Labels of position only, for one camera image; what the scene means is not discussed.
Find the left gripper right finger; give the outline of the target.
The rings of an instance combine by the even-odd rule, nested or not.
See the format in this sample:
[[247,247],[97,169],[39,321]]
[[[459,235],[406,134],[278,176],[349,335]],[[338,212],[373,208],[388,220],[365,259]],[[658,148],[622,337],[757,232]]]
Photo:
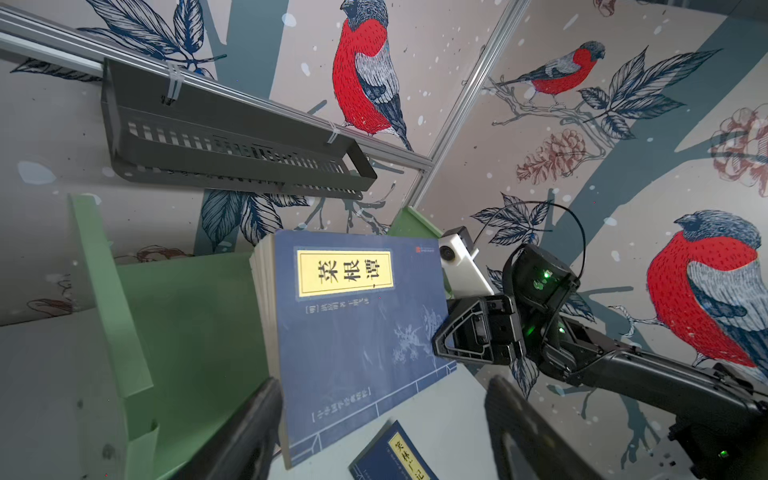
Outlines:
[[600,477],[505,378],[489,381],[484,405],[500,479],[518,479],[523,472],[515,465],[513,448],[539,479]]

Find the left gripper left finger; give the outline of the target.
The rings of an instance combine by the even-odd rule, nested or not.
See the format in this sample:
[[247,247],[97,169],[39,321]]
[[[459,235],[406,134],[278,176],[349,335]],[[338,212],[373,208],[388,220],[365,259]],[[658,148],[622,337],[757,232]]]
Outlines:
[[278,439],[283,399],[267,378],[193,457],[175,479],[266,479]]

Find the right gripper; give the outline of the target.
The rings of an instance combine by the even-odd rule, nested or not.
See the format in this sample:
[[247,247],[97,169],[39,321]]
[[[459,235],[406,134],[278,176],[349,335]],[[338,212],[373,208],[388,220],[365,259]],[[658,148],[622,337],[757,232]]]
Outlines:
[[448,317],[432,338],[437,357],[480,365],[512,365],[525,357],[522,325],[507,295],[447,301]]

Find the blue book plain cover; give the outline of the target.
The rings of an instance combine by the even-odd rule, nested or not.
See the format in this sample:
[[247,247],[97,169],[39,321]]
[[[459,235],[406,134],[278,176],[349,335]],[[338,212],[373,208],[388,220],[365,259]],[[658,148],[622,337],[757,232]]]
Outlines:
[[386,422],[348,470],[359,480],[437,479],[397,420]]

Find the blue book yellow label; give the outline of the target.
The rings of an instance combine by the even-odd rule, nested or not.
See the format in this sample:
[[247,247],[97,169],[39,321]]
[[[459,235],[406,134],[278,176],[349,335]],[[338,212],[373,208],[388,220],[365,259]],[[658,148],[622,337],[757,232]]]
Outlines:
[[456,370],[432,345],[448,317],[436,239],[279,230],[249,263],[286,467]]

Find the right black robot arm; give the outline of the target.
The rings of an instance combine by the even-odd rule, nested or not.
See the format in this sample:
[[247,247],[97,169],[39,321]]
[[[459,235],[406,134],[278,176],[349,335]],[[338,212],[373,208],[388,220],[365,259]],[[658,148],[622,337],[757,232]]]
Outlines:
[[476,266],[475,250],[458,235],[439,242],[453,296],[432,339],[434,353],[465,364],[532,365],[573,386],[596,387],[672,413],[669,437],[699,479],[763,479],[767,475],[767,403],[735,371],[698,369],[639,350],[564,317],[577,275],[549,252],[519,247],[494,291]]

